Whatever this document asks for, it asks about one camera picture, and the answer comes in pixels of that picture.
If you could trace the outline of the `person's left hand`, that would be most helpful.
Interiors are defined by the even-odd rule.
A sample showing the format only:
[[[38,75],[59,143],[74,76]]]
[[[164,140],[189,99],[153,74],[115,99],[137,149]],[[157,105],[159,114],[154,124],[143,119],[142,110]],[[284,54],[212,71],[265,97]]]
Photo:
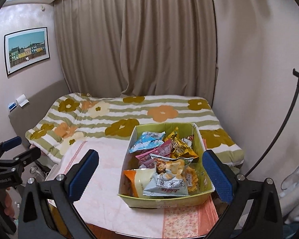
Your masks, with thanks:
[[[12,199],[9,195],[9,193],[7,191],[9,191],[10,188],[6,188],[4,189],[5,191],[5,194],[2,199],[0,199],[0,202],[2,203],[2,205],[5,207],[4,208],[4,212],[7,216],[11,217],[11,218],[14,218],[14,215],[15,215],[15,211],[14,211],[14,208],[12,206]]]

